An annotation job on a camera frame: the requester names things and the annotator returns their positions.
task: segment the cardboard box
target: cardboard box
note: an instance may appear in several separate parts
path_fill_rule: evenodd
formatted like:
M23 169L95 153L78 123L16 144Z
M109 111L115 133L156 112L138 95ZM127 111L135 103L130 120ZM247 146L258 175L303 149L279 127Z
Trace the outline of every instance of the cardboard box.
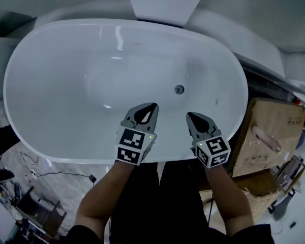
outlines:
M254 98L248 105L238 141L227 166L232 177L282 165L291 159L305 120L305 108L278 100ZM280 156L252 134L258 126L282 146Z
M254 222L257 223L260 217L267 211L268 207L277 199L279 187L276 180L269 169L256 173L251 173L233 178L233 181L246 194L253 215ZM212 190L207 182L200 184L200 196L204 205L208 205L211 201ZM210 227L225 233L224 222L217 210L210 217Z

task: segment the person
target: person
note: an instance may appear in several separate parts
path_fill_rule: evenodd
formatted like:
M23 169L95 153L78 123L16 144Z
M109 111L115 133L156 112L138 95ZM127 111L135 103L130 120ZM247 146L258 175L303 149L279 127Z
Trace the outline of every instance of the person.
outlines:
M269 225L254 225L249 202L222 165L205 168L226 235L208 227L189 161L115 162L82 199L65 241L103 243L274 243Z

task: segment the black shirt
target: black shirt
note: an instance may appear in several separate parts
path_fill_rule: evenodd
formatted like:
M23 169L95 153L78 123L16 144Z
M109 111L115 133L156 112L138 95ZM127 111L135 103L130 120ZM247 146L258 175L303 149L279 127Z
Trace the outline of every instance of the black shirt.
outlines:
M68 232L66 238L64 239L65 243L95 243L103 244L98 236L89 228L85 226L76 225L71 228ZM222 234L220 231L208 228L206 230L205 239L198 241L199 243L261 243L268 244L274 243L271 236L271 229L269 224L256 225L253 227L246 228L236 233L232 237L228 237Z

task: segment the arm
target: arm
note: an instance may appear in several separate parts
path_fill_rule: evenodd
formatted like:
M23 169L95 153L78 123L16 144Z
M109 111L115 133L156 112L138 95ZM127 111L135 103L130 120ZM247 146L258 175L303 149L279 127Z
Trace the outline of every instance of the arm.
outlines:
M75 225L83 225L91 229L103 242L105 225L133 168L134 165L116 162L82 199Z
M254 226L249 201L242 190L232 181L222 165L205 168L208 182L222 216L227 235Z

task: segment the bathtub basin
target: bathtub basin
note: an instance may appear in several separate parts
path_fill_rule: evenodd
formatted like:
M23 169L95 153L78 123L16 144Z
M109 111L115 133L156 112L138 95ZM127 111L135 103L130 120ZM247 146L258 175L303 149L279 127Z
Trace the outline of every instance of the bathtub basin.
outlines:
M224 45L130 20L76 19L35 29L13 52L4 81L5 109L21 141L66 163L112 164L121 120L146 102L160 110L156 143L144 161L194 158L186 113L211 117L230 139L247 101L242 67Z

